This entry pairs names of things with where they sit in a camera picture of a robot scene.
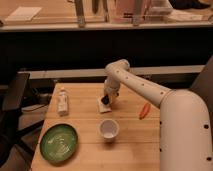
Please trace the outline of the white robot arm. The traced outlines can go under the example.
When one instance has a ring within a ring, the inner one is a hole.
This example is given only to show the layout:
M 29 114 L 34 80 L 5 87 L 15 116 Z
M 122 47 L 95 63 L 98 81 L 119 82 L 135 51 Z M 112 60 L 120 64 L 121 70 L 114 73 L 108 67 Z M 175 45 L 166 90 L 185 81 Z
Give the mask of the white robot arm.
M 213 139 L 207 104 L 190 90 L 172 90 L 138 77 L 122 59 L 105 67 L 104 92 L 120 84 L 160 109 L 160 171 L 213 171 Z

